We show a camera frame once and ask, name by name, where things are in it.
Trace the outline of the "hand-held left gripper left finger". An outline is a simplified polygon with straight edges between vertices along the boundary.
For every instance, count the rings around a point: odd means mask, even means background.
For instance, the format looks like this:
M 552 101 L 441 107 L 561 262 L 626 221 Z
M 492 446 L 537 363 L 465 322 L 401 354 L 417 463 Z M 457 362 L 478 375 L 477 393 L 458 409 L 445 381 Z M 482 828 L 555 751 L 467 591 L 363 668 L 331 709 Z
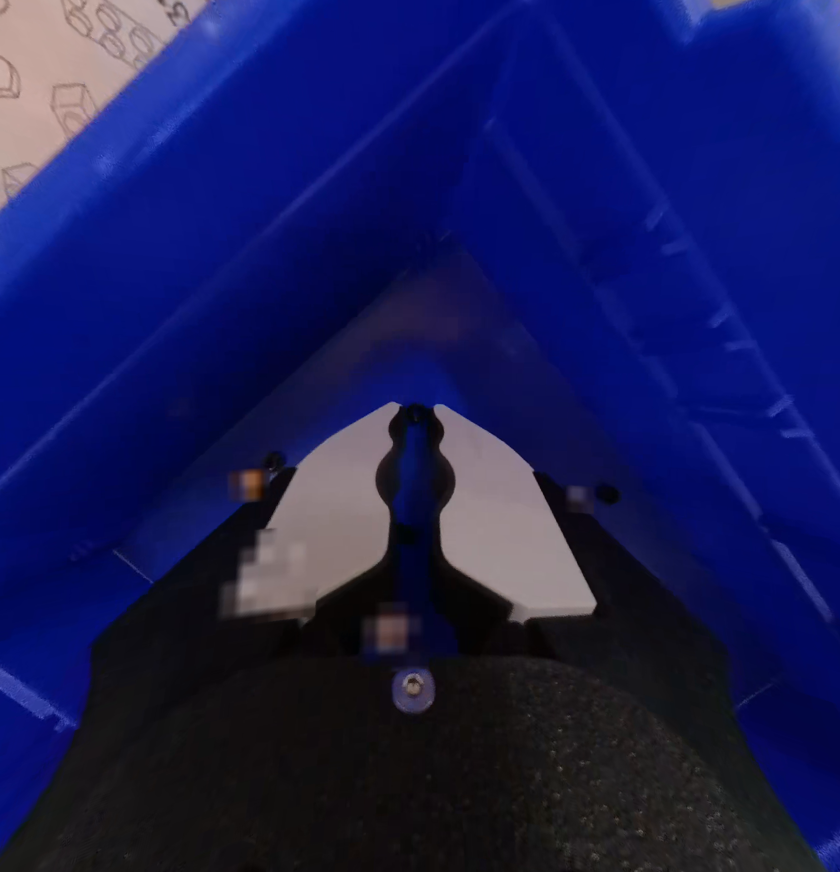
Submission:
M 298 464 L 263 528 L 263 613 L 306 612 L 382 563 L 391 521 L 377 475 L 400 409 L 387 402 Z

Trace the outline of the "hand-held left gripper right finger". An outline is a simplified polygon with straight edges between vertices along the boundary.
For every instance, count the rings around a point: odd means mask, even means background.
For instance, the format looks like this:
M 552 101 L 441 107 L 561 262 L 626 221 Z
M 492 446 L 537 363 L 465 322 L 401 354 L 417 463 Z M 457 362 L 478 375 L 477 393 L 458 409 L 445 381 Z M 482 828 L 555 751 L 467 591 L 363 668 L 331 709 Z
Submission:
M 453 476 L 439 516 L 444 560 L 509 606 L 508 619 L 591 616 L 597 599 L 533 467 L 460 413 L 435 405 L 439 451 Z

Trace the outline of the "blue plastic bin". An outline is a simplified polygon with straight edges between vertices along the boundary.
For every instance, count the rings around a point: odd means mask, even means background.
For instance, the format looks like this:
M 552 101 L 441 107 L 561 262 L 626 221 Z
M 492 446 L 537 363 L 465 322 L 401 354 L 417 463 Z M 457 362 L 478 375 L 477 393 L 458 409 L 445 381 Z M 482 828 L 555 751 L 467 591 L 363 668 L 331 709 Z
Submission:
M 591 616 L 447 565 L 435 405 Z M 0 209 L 0 870 L 583 869 L 840 870 L 840 2 L 207 2 Z

